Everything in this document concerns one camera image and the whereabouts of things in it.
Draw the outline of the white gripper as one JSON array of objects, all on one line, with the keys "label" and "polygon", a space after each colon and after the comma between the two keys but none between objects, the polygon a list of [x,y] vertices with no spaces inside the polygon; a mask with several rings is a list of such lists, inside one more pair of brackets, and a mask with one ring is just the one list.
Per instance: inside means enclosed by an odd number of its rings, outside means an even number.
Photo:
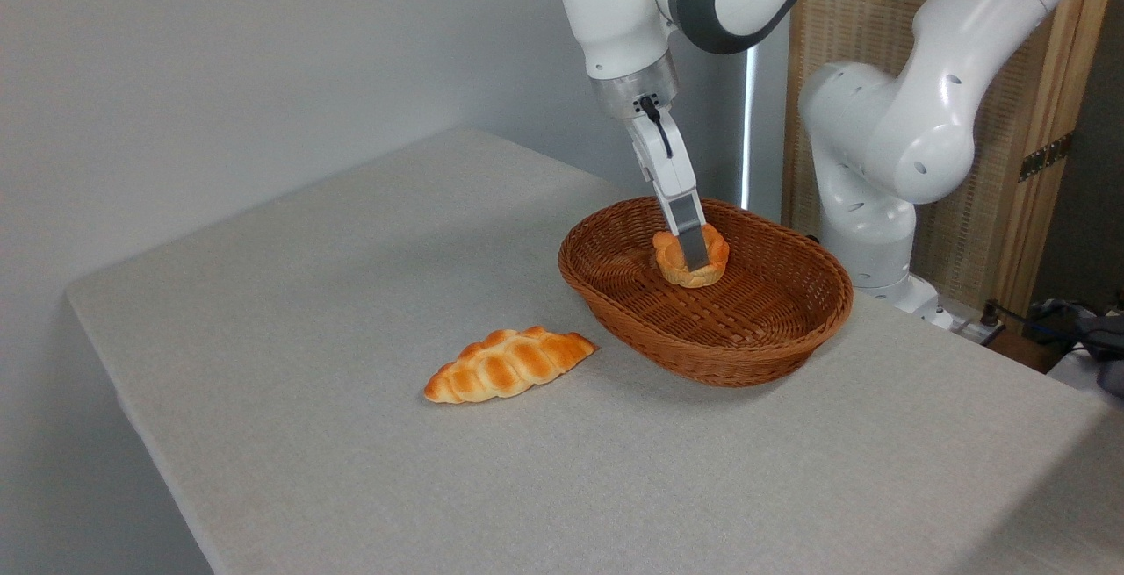
[{"label": "white gripper", "polygon": [[706,219],[678,124],[658,106],[636,106],[634,115],[625,124],[644,176],[665,198],[664,219],[680,244],[686,270],[703,270],[710,264],[703,235]]}]

